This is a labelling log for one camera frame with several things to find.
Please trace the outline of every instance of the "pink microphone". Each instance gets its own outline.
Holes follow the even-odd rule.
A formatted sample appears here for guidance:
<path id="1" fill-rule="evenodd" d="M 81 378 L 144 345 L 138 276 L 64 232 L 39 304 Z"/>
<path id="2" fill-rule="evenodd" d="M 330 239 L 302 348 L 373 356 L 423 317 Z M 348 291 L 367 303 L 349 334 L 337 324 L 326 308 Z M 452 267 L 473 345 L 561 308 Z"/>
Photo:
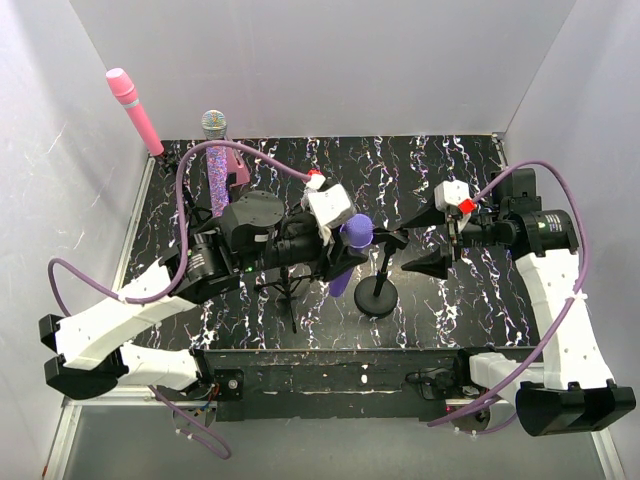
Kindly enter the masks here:
<path id="1" fill-rule="evenodd" d="M 129 118 L 133 122 L 133 126 L 136 127 L 138 133 L 142 137 L 142 141 L 151 152 L 151 155 L 157 157 L 164 153 L 164 147 L 160 143 L 158 134 L 156 133 L 151 120 L 144 111 L 144 108 L 138 100 L 138 92 L 133 82 L 121 68 L 113 68 L 107 72 L 107 83 L 111 92 L 122 104 L 127 111 Z"/>

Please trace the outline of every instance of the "microphone grille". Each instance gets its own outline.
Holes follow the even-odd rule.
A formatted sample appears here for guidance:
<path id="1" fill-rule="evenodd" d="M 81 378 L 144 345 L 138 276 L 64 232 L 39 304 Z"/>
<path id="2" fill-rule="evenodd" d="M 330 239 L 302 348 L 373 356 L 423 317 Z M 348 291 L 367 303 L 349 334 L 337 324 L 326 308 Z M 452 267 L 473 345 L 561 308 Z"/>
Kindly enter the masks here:
<path id="1" fill-rule="evenodd" d="M 221 140 L 227 133 L 227 120 L 217 110 L 209 110 L 202 115 L 202 130 L 207 140 Z"/>
<path id="2" fill-rule="evenodd" d="M 363 213 L 356 213 L 347 220 L 344 228 L 353 247 L 364 248 L 371 244 L 373 240 L 373 222 Z"/>

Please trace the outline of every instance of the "gray floor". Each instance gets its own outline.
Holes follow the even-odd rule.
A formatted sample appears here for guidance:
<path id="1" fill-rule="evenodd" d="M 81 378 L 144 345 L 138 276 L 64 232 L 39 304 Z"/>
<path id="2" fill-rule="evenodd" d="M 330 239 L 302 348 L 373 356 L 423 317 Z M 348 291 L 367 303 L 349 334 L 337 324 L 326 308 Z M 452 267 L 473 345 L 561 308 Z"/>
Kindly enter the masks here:
<path id="1" fill-rule="evenodd" d="M 174 433 L 164 407 L 84 408 L 65 479 L 601 479 L 589 434 L 531 438 L 519 424 L 472 441 L 414 420 L 214 425 L 229 461 Z"/>

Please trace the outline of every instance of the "round stand base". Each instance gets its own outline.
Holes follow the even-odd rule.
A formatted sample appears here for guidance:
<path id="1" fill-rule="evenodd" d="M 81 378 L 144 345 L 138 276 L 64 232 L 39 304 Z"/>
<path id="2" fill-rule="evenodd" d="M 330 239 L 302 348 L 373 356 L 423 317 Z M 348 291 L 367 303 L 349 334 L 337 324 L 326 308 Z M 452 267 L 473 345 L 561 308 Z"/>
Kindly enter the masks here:
<path id="1" fill-rule="evenodd" d="M 382 284 L 380 296 L 374 297 L 373 291 L 376 288 L 376 277 L 367 277 L 356 287 L 353 299 L 356 307 L 365 315 L 372 317 L 386 317 L 398 304 L 398 290 L 389 280 Z"/>

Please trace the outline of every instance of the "black marble table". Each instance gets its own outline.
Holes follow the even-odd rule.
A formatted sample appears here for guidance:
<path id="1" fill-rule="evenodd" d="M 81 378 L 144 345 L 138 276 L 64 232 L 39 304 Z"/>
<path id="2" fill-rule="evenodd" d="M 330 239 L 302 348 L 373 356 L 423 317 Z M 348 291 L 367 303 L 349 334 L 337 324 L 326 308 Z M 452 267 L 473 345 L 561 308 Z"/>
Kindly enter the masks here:
<path id="1" fill-rule="evenodd" d="M 181 155 L 195 143 L 174 141 L 166 146 Z M 500 169 L 489 136 L 281 138 L 244 143 L 300 171 L 316 168 L 336 178 L 352 194 L 358 210 L 377 225 L 410 216 L 443 180 L 466 181 L 473 195 L 487 184 L 492 171 Z M 300 201 L 302 182 L 244 158 L 252 170 L 252 188 L 275 193 L 286 206 Z M 191 160 L 187 177 L 196 202 L 210 208 L 203 154 Z M 176 223 L 174 178 L 156 165 L 127 281 L 173 244 Z M 297 334 L 291 331 L 288 310 L 276 302 L 276 291 L 253 291 L 256 283 L 275 280 L 274 270 L 244 274 L 240 290 L 169 318 L 135 342 L 170 350 L 535 345 L 539 338 L 530 322 L 533 313 L 524 283 L 503 249 L 466 251 L 446 281 L 400 270 L 399 265 L 434 250 L 444 241 L 443 233 L 439 228 L 414 230 L 409 247 L 393 257 L 390 279 L 400 299 L 386 318 L 368 318 L 353 301 L 358 280 L 382 262 L 381 249 L 371 247 L 369 263 L 356 269 L 342 297 L 330 297 L 328 285 L 320 282 L 300 287 L 294 302 Z M 302 274 L 304 268 L 292 269 L 292 274 Z"/>

